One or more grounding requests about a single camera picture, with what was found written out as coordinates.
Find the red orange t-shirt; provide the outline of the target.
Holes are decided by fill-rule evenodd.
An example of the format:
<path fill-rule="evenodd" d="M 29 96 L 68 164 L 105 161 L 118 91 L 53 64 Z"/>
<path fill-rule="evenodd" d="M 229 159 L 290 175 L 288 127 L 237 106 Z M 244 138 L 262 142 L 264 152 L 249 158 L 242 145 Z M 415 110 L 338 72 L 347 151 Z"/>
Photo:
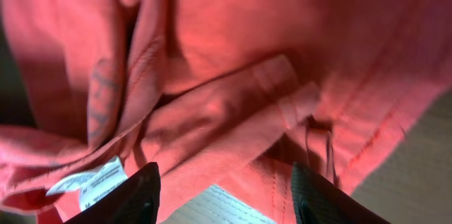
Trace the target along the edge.
<path fill-rule="evenodd" d="M 60 223 L 61 179 L 156 162 L 157 219 L 217 184 L 293 223 L 293 162 L 345 193 L 451 88 L 451 0 L 1 0 L 37 126 L 1 127 L 1 209 Z"/>

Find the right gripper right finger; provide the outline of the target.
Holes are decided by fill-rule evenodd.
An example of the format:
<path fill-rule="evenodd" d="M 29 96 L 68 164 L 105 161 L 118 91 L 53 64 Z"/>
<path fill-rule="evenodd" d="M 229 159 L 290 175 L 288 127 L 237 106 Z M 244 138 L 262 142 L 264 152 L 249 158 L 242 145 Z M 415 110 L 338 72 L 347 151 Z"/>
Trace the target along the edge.
<path fill-rule="evenodd" d="M 291 192 L 297 224 L 388 224 L 299 163 L 292 167 Z"/>

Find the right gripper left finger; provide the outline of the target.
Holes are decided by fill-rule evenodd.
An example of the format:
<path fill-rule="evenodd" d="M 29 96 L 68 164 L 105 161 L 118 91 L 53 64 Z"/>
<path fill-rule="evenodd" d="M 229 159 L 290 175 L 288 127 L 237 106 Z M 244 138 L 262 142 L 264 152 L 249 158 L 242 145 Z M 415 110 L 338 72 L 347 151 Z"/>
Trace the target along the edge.
<path fill-rule="evenodd" d="M 115 162 L 81 187 L 81 212 L 66 224 L 156 224 L 160 190 L 157 163 L 128 177 Z"/>

